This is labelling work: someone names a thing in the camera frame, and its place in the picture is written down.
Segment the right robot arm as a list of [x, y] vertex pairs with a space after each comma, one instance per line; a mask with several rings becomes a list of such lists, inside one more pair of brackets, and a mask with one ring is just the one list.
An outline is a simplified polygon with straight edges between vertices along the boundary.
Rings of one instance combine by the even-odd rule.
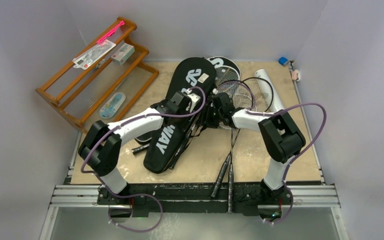
[[210, 107], [215, 113], [211, 120], [222, 122], [233, 129], [249, 129], [261, 133], [265, 148], [270, 156], [267, 173], [261, 181], [262, 200], [268, 204], [280, 198], [284, 187], [284, 174], [292, 158], [298, 156], [306, 140], [288, 112], [281, 112], [284, 105], [277, 93], [274, 94], [270, 110], [263, 113], [237, 107], [227, 93], [211, 97]]

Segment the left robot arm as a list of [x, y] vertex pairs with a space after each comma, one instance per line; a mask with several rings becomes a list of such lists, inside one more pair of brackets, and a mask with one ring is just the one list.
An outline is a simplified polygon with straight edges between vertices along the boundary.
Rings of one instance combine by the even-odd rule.
[[98, 120], [88, 130], [77, 154], [107, 188], [110, 199], [122, 205], [129, 199], [129, 184], [117, 169], [121, 147], [145, 133], [195, 116], [204, 108], [206, 98], [202, 88], [191, 87], [127, 119], [111, 123]]

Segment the black badminton racket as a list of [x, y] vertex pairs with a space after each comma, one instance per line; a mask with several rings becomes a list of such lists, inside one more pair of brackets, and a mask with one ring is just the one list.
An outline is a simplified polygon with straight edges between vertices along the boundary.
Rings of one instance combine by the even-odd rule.
[[[270, 108], [269, 95], [264, 93], [259, 84], [264, 83], [264, 79], [257, 77], [249, 77], [243, 80], [244, 84], [248, 85], [250, 91], [254, 94], [251, 97], [254, 103], [254, 109], [256, 111], [267, 111]], [[227, 213], [232, 214], [234, 210], [234, 165], [233, 165], [233, 149], [236, 144], [236, 140], [239, 136], [240, 130], [235, 133], [235, 130], [231, 130], [231, 145], [229, 152], [229, 171], [228, 171], [228, 198], [227, 198]]]

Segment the white shuttlecock tube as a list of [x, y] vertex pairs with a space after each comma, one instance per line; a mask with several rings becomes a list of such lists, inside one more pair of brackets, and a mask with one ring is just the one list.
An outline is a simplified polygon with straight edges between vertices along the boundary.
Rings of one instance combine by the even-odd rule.
[[266, 70], [259, 69], [254, 73], [254, 76], [265, 80], [263, 83], [259, 83], [259, 88], [264, 93], [268, 94], [268, 103], [270, 104], [269, 111], [275, 113], [280, 110], [284, 110], [284, 104], [282, 103], [280, 96]]

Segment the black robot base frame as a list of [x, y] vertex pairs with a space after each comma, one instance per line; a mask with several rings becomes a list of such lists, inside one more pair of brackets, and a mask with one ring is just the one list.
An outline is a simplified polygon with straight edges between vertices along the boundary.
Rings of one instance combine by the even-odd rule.
[[[150, 213], [225, 214], [228, 210], [228, 185], [221, 184], [211, 198], [212, 183], [132, 183], [129, 198], [112, 196], [103, 186], [57, 185], [51, 207], [107, 208], [115, 218], [142, 218]], [[266, 198], [259, 182], [234, 184], [233, 213], [277, 221], [293, 208], [339, 207], [333, 185], [298, 185]]]

